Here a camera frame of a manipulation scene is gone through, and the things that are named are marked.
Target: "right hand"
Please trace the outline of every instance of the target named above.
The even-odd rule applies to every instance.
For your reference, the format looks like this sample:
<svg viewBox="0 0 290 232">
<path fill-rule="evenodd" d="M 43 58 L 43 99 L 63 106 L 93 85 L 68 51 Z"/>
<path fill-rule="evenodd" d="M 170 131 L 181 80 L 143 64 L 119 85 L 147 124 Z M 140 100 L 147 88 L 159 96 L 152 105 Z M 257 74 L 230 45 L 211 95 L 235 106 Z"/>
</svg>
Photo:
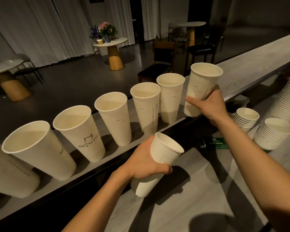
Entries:
<svg viewBox="0 0 290 232">
<path fill-rule="evenodd" d="M 208 99 L 201 101 L 187 96 L 186 101 L 199 108 L 202 114 L 215 126 L 217 126 L 218 120 L 229 117 L 218 85 L 215 85 Z"/>
</svg>

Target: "wooden table base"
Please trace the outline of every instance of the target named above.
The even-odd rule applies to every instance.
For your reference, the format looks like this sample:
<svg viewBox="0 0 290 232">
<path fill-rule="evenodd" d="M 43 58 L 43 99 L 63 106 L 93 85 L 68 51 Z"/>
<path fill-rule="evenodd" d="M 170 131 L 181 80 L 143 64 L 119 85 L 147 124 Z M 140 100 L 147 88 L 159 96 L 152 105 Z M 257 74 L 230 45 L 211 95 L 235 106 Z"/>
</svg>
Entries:
<svg viewBox="0 0 290 232">
<path fill-rule="evenodd" d="M 0 73 L 0 86 L 11 101 L 16 102 L 32 95 L 9 71 Z"/>
<path fill-rule="evenodd" d="M 118 71 L 125 67 L 120 58 L 117 46 L 115 45 L 108 46 L 107 52 L 108 52 L 109 69 L 111 71 Z"/>
</svg>

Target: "round table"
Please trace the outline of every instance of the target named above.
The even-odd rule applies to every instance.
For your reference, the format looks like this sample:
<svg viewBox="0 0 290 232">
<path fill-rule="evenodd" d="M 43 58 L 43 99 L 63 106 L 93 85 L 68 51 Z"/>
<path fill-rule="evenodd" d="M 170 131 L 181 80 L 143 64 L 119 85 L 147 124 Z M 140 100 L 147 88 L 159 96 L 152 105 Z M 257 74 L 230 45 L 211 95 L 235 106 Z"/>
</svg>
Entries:
<svg viewBox="0 0 290 232">
<path fill-rule="evenodd" d="M 22 59 L 0 62 L 0 86 L 11 101 L 19 101 L 32 95 L 8 70 L 23 63 Z"/>
<path fill-rule="evenodd" d="M 116 40 L 112 40 L 110 43 L 104 43 L 104 44 L 93 44 L 95 47 L 107 47 L 108 52 L 108 61 L 109 61 L 109 69 L 111 71 L 118 71 L 123 69 L 125 66 L 122 63 L 122 60 L 120 58 L 119 51 L 117 49 L 118 44 L 122 44 L 126 42 L 128 39 L 126 37 L 121 37 Z"/>
<path fill-rule="evenodd" d="M 194 28 L 203 26 L 205 24 L 206 22 L 203 21 L 194 21 L 194 22 L 177 23 L 175 24 L 175 26 L 187 28 L 187 31 L 190 33 L 189 46 L 192 46 L 194 45 Z"/>
</svg>

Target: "stack of paper cups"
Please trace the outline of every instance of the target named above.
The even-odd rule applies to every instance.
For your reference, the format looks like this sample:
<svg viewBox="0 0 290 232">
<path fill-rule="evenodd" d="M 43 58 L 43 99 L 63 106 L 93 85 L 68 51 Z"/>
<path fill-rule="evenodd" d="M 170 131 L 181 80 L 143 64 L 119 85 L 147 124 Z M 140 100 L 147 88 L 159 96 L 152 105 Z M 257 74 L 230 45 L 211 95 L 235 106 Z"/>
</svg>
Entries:
<svg viewBox="0 0 290 232">
<path fill-rule="evenodd" d="M 184 152 L 184 149 L 165 134 L 156 133 L 150 146 L 150 152 L 156 162 L 171 165 Z M 146 178 L 133 179 L 131 189 L 137 196 L 146 197 L 163 175 L 153 174 Z"/>
<path fill-rule="evenodd" d="M 88 106 L 65 109 L 55 117 L 53 126 L 90 162 L 97 162 L 104 157 L 105 148 Z"/>
<path fill-rule="evenodd" d="M 58 180 L 71 177 L 76 164 L 46 121 L 34 121 L 12 132 L 2 150 Z"/>
<path fill-rule="evenodd" d="M 119 146 L 128 145 L 132 139 L 127 100 L 125 94 L 111 92 L 95 101 L 95 108 Z"/>
<path fill-rule="evenodd" d="M 265 114 L 263 121 L 270 117 L 290 122 L 290 80 Z"/>
<path fill-rule="evenodd" d="M 24 198 L 33 193 L 39 184 L 39 176 L 4 153 L 0 145 L 0 193 Z"/>
<path fill-rule="evenodd" d="M 130 90 L 143 133 L 154 134 L 158 127 L 160 86 L 143 82 Z"/>
<path fill-rule="evenodd" d="M 254 141 L 264 150 L 276 149 L 290 135 L 290 124 L 282 119 L 268 118 L 261 123 Z"/>
<path fill-rule="evenodd" d="M 246 133 L 256 124 L 258 119 L 258 112 L 246 107 L 237 109 L 233 117 L 233 120 Z"/>
<path fill-rule="evenodd" d="M 188 83 L 187 96 L 205 100 L 213 90 L 223 70 L 211 63 L 194 63 L 191 65 L 191 73 Z M 195 117 L 201 111 L 195 106 L 185 102 L 184 113 L 187 116 Z"/>
<path fill-rule="evenodd" d="M 161 119 L 165 123 L 172 124 L 176 121 L 184 82 L 185 78 L 176 73 L 166 73 L 157 77 L 157 83 L 161 87 Z"/>
</svg>

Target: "left hand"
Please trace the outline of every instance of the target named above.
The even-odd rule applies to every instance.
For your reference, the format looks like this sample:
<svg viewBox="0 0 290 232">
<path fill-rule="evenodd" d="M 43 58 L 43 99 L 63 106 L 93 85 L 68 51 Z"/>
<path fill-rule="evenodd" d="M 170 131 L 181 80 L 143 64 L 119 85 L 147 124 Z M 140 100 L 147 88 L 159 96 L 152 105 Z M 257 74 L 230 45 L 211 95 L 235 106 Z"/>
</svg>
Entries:
<svg viewBox="0 0 290 232">
<path fill-rule="evenodd" d="M 151 136 L 146 141 L 139 144 L 133 154 L 121 168 L 129 173 L 131 178 L 144 178 L 152 174 L 170 174 L 172 167 L 168 164 L 156 162 L 150 153 L 150 146 L 155 136 Z"/>
</svg>

